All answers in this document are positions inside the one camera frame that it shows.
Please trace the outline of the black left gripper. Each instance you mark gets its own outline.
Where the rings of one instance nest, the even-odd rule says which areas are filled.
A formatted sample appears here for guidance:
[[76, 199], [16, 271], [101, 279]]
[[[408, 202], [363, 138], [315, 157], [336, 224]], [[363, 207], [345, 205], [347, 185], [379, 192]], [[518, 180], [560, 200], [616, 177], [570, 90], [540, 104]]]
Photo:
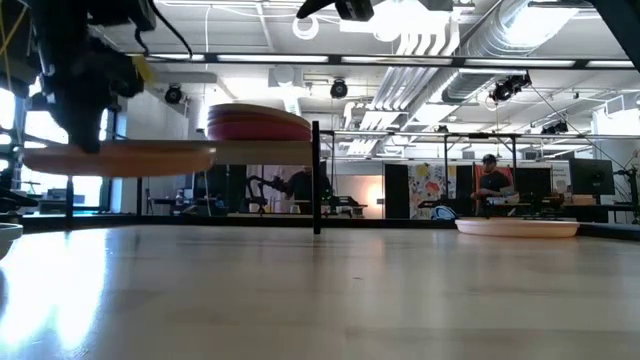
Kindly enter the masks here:
[[87, 154], [99, 153], [104, 110], [115, 97], [131, 98], [144, 90], [134, 58], [89, 35], [66, 41], [39, 34], [37, 51], [37, 109], [62, 125], [70, 144]]

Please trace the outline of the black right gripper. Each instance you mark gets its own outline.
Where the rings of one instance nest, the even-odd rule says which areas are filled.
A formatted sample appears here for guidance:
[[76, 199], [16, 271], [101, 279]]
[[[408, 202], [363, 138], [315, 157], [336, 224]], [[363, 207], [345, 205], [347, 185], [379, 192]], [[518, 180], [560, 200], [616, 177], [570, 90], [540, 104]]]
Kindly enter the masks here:
[[345, 21], [369, 21], [374, 16], [370, 0], [305, 0], [299, 7], [296, 18], [308, 18], [334, 3], [340, 18]]

